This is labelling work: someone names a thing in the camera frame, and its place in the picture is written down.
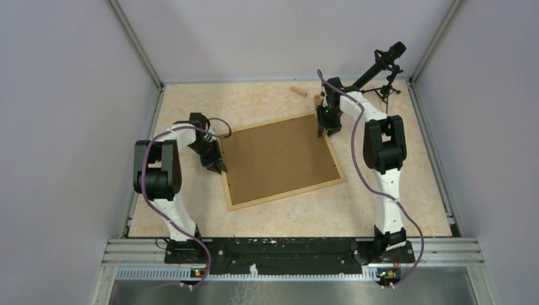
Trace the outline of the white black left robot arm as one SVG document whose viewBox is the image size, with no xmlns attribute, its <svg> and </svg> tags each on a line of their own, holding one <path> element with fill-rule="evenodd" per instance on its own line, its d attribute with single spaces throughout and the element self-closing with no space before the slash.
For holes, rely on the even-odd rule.
<svg viewBox="0 0 539 305">
<path fill-rule="evenodd" d="M 202 242 L 198 227 L 183 204 L 180 190 L 182 172 L 179 153 L 186 147 L 200 157 L 202 167 L 226 173 L 212 118 L 192 112 L 187 121 L 177 121 L 151 140 L 139 140 L 134 147 L 133 188 L 147 206 L 165 222 L 169 231 L 167 261 L 211 264 L 212 256 Z"/>
</svg>

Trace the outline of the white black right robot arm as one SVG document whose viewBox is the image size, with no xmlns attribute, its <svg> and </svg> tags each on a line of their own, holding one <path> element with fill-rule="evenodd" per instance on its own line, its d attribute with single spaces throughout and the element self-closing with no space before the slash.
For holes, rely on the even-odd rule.
<svg viewBox="0 0 539 305">
<path fill-rule="evenodd" d="M 321 99 L 316 106 L 318 133 L 334 135 L 341 117 L 353 119 L 350 149 L 357 175 L 378 199 L 372 252 L 381 262 L 415 260 L 403 218 L 409 214 L 400 202 L 400 176 L 407 158 L 404 121 L 373 106 L 358 89 L 343 86 L 339 78 L 321 79 Z"/>
</svg>

